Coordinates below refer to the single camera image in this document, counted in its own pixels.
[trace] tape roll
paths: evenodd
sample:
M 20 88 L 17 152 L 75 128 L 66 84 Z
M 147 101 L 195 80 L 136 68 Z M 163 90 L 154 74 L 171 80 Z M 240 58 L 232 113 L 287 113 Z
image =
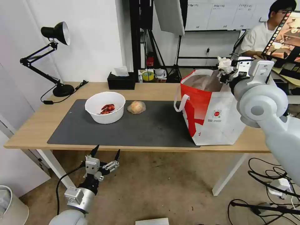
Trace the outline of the tape roll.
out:
M 146 71 L 142 73 L 142 77 L 144 81 L 151 81 L 154 79 L 154 73 L 151 71 Z

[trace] black tissue box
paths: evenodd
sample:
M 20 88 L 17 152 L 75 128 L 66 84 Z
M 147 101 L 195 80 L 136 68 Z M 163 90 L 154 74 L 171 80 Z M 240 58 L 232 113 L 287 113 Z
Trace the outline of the black tissue box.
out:
M 107 83 L 110 90 L 134 90 L 135 76 L 134 72 L 129 72 L 128 77 L 117 77 L 110 72 Z

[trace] gray desk mat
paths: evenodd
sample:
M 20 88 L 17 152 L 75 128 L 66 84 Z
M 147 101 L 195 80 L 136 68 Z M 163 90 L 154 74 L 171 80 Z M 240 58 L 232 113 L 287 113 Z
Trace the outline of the gray desk mat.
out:
M 135 115 L 127 111 L 132 101 L 126 101 L 123 117 L 111 124 L 96 123 L 85 111 L 85 102 L 75 101 L 48 144 L 197 147 L 173 101 L 143 101 L 146 111 Z

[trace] whiteboard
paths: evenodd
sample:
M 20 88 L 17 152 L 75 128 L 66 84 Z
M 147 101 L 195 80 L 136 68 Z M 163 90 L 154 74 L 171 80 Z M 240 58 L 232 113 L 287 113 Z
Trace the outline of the whiteboard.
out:
M 275 0 L 188 0 L 185 31 L 251 29 Z

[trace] printed logo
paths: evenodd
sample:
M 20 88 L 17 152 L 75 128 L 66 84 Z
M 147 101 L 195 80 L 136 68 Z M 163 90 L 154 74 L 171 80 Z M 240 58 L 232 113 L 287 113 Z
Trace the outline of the printed logo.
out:
M 222 115 L 222 111 L 221 110 L 215 110 L 212 114 L 212 118 L 220 118 Z

